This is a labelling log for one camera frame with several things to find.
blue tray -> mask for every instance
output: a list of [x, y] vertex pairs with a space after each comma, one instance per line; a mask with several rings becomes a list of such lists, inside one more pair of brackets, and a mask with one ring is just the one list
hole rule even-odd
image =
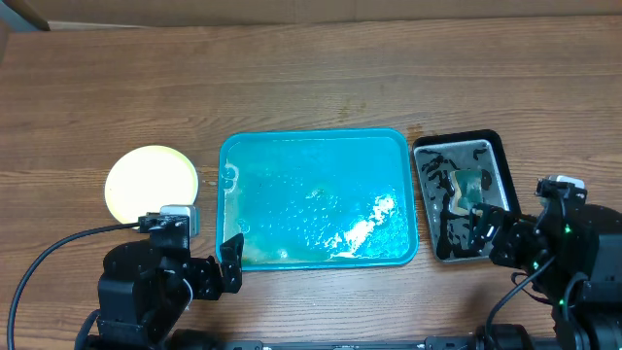
[[236, 134], [221, 147], [216, 244], [244, 233], [246, 271], [404, 264], [414, 197], [393, 129]]

wall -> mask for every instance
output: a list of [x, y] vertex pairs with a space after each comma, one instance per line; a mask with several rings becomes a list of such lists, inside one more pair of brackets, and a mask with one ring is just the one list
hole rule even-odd
[[28, 0], [46, 19], [147, 26], [622, 15], [622, 0]]

bubble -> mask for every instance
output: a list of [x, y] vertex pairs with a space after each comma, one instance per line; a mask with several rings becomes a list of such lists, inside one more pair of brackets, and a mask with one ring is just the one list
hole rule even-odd
[[242, 233], [248, 233], [251, 230], [251, 227], [244, 219], [238, 219], [237, 225], [240, 226], [240, 231], [242, 231]]

water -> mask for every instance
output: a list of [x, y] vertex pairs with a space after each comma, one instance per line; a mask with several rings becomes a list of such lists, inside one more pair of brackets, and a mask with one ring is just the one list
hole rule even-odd
[[403, 257], [404, 166], [391, 137], [239, 142], [221, 170], [224, 239], [244, 233], [246, 266]]

tray rim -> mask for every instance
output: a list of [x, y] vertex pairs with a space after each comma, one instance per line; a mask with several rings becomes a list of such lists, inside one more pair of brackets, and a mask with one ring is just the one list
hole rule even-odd
[[331, 128], [331, 129], [314, 129], [314, 130], [283, 130], [283, 131], [254, 131], [239, 132], [230, 135], [221, 146], [219, 154], [218, 166], [218, 185], [217, 197], [218, 204], [216, 210], [216, 257], [219, 262], [222, 261], [219, 247], [224, 241], [224, 210], [225, 197], [223, 181], [221, 180], [222, 166], [226, 164], [226, 156], [228, 151], [242, 140], [250, 139], [311, 139], [311, 138], [364, 138], [364, 137], [390, 137], [394, 139], [399, 148], [399, 156], [401, 157], [402, 176], [404, 180], [404, 200], [406, 205], [406, 217], [408, 219], [408, 230], [410, 237], [410, 247], [398, 258], [393, 259], [356, 259], [355, 262], [339, 261], [339, 262], [295, 262], [295, 263], [267, 263], [251, 266], [242, 266], [242, 271], [272, 271], [272, 270], [297, 270], [297, 269], [318, 269], [318, 268], [355, 268], [355, 267], [374, 267], [374, 266], [401, 266], [413, 260], [419, 251], [419, 226], [417, 220], [417, 207], [415, 203], [415, 187], [413, 185], [412, 164], [410, 163], [410, 148], [403, 134], [396, 129], [389, 127], [371, 127], [371, 128]]

